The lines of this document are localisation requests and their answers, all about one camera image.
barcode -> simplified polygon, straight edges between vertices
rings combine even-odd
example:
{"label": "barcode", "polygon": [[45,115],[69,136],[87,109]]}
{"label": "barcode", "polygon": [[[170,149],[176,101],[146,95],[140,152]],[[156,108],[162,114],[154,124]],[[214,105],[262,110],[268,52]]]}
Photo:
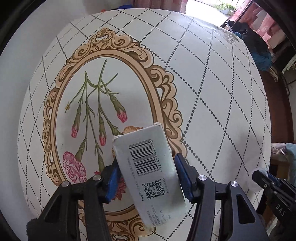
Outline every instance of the barcode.
{"label": "barcode", "polygon": [[151,139],[132,144],[128,147],[138,176],[143,176],[159,170],[156,163],[156,155],[152,149]]}

flower illustration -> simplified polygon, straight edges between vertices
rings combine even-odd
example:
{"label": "flower illustration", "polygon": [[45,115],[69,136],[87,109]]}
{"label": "flower illustration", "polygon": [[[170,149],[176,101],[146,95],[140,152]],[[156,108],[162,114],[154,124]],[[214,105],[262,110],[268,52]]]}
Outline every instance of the flower illustration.
{"label": "flower illustration", "polygon": [[72,182],[82,183],[87,180],[83,164],[77,161],[75,156],[68,151],[66,151],[63,155],[63,167]]}
{"label": "flower illustration", "polygon": [[121,120],[122,123],[124,123],[128,119],[126,112],[122,111],[121,109],[119,109],[119,112],[117,112],[117,117]]}
{"label": "flower illustration", "polygon": [[99,164],[100,172],[103,171],[103,169],[105,168],[104,160],[103,160],[102,156],[99,153],[98,153],[98,164]]}
{"label": "flower illustration", "polygon": [[117,100],[117,98],[114,95],[110,95],[110,100],[114,105],[114,108],[117,113],[117,117],[121,120],[122,123],[126,122],[128,117],[126,115],[126,110],[121,105],[121,103]]}
{"label": "flower illustration", "polygon": [[[95,171],[94,174],[95,175],[101,175],[101,172]],[[121,200],[122,199],[122,193],[126,192],[125,189],[126,189],[126,183],[125,183],[123,177],[121,177],[119,179],[119,182],[118,182],[118,188],[117,188],[115,197],[112,200],[115,200],[116,198],[118,200]]]}
{"label": "flower illustration", "polygon": [[137,130],[140,130],[140,129],[143,129],[143,127],[134,127],[134,126],[127,126],[123,129],[123,134],[127,134],[127,133],[130,133],[130,132],[133,132],[133,131],[137,131]]}
{"label": "flower illustration", "polygon": [[81,104],[77,108],[76,116],[74,119],[74,124],[72,126],[71,136],[73,138],[76,138],[77,133],[79,131],[80,116],[81,116]]}
{"label": "flower illustration", "polygon": [[83,152],[84,152],[85,142],[86,142],[86,140],[84,139],[82,141],[82,143],[80,144],[80,146],[79,146],[78,152],[75,155],[75,158],[76,158],[76,160],[78,162],[81,162],[81,160],[82,160],[82,155],[83,155]]}
{"label": "flower illustration", "polygon": [[100,133],[99,140],[100,140],[101,146],[105,146],[107,136],[106,136],[106,130],[104,126],[104,120],[101,117],[101,115],[99,117],[99,133]]}

blue gripper pad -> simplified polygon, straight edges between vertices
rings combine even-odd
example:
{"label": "blue gripper pad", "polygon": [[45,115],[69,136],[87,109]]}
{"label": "blue gripper pad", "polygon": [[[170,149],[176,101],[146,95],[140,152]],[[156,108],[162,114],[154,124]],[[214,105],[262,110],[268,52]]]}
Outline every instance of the blue gripper pad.
{"label": "blue gripper pad", "polygon": [[121,171],[119,169],[117,160],[115,159],[112,164],[112,172],[110,174],[110,178],[107,184],[107,194],[105,196],[106,201],[108,203],[111,202],[112,198],[114,198],[116,195],[118,182],[120,178],[121,178]]}
{"label": "blue gripper pad", "polygon": [[184,168],[184,165],[187,165],[187,167],[190,167],[190,166],[188,166],[182,154],[175,155],[174,162],[175,162],[175,166],[177,169],[177,173],[179,176],[179,180],[181,183],[184,196],[189,200],[189,202],[191,202],[193,200],[192,181],[190,180],[190,177],[186,169]]}

qr code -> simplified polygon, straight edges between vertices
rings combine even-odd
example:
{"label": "qr code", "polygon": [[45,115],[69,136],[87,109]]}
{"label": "qr code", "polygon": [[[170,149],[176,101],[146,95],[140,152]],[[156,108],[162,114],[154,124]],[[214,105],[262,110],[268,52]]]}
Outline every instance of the qr code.
{"label": "qr code", "polygon": [[161,179],[155,180],[150,183],[142,184],[147,199],[152,199],[161,195],[165,195],[165,190],[163,188]]}

metal screw head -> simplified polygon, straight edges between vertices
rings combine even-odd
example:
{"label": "metal screw head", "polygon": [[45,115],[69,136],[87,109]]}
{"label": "metal screw head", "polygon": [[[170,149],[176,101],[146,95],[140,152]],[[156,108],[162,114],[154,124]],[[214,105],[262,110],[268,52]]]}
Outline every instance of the metal screw head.
{"label": "metal screw head", "polygon": [[201,181],[205,181],[207,179],[207,177],[205,175],[199,175],[198,179]]}
{"label": "metal screw head", "polygon": [[100,181],[102,179],[101,175],[94,175],[93,180]]}
{"label": "metal screw head", "polygon": [[236,181],[231,181],[230,185],[233,187],[237,187],[239,184]]}
{"label": "metal screw head", "polygon": [[68,181],[64,181],[64,182],[62,182],[62,187],[65,188],[65,187],[69,186],[69,184],[70,183]]}

